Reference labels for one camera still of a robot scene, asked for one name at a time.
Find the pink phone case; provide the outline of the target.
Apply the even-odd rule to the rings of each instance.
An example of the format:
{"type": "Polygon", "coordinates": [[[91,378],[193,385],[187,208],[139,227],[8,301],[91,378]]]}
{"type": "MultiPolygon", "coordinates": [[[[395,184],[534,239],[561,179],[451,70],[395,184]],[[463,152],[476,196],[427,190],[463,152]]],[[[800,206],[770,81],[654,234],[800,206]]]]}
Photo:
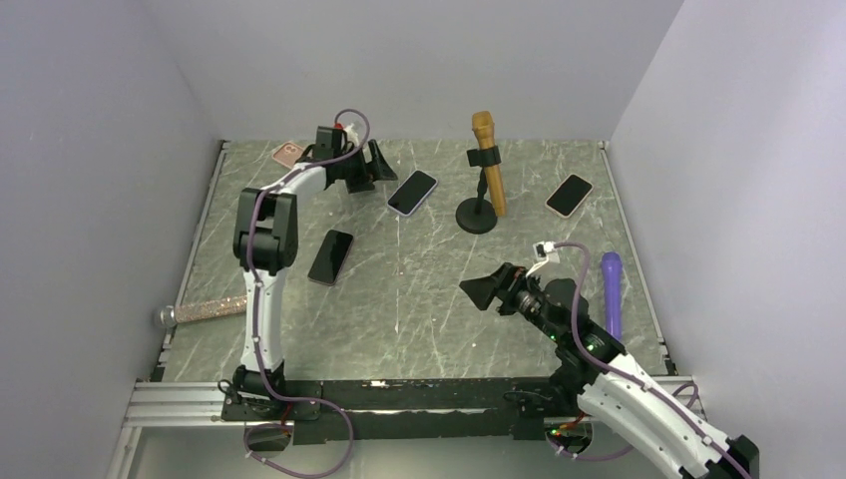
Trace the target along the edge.
{"type": "Polygon", "coordinates": [[[273,151],[271,157],[281,166],[292,169],[303,154],[304,147],[293,142],[285,142],[273,151]]]}

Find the black smartphone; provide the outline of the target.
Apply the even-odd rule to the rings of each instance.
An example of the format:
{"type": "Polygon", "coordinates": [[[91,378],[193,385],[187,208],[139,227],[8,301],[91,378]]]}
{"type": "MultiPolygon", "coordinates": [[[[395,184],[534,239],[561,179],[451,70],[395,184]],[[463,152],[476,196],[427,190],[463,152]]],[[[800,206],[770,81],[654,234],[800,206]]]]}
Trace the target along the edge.
{"type": "Polygon", "coordinates": [[[329,230],[312,262],[307,278],[323,285],[334,285],[349,255],[354,236],[329,230]]]}

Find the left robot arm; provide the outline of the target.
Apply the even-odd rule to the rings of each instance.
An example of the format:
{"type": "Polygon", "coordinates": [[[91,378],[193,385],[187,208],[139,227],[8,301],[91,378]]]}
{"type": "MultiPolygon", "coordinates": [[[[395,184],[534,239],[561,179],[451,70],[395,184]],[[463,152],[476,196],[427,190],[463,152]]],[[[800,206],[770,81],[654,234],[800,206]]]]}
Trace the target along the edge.
{"type": "Polygon", "coordinates": [[[377,181],[397,175],[378,143],[352,148],[310,145],[305,156],[276,182],[245,188],[238,198],[232,251],[246,287],[244,346],[231,388],[247,394],[247,406],[263,419],[278,416],[286,405],[284,353],[274,339],[280,333],[283,289],[299,250],[298,207],[343,182],[350,193],[374,189],[377,181]]]}

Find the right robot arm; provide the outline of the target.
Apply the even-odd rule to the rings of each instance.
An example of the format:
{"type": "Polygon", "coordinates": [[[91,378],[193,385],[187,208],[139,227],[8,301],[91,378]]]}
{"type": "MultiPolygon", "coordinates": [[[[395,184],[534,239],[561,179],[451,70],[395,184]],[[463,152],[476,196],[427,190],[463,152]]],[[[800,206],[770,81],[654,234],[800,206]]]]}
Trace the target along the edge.
{"type": "Polygon", "coordinates": [[[744,435],[728,437],[661,387],[590,318],[573,279],[542,285],[506,262],[459,286],[478,309],[499,300],[499,314],[521,314],[555,343],[561,365],[549,383],[559,412],[600,420],[666,478],[759,477],[759,448],[744,435]]]}

